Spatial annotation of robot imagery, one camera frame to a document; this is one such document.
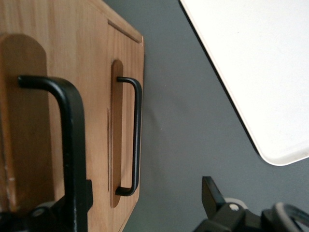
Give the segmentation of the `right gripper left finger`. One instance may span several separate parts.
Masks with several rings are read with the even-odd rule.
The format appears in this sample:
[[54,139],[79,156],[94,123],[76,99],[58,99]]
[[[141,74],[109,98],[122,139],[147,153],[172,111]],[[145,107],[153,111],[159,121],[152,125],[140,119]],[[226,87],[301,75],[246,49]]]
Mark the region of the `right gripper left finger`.
[[78,228],[70,228],[60,210],[65,204],[65,198],[62,197],[52,206],[43,203],[32,209],[24,216],[18,216],[12,212],[1,212],[0,230],[2,232],[87,232],[88,216],[87,213],[93,205],[92,182],[86,181],[85,194],[86,207],[83,210],[82,218]]

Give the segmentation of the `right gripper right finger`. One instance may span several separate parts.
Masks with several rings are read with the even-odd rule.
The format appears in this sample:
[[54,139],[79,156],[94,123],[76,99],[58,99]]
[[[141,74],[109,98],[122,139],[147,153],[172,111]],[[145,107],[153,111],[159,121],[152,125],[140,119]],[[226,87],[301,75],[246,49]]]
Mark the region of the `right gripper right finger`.
[[210,176],[202,177],[202,204],[207,218],[196,232],[262,232],[261,218],[240,200],[224,198]]

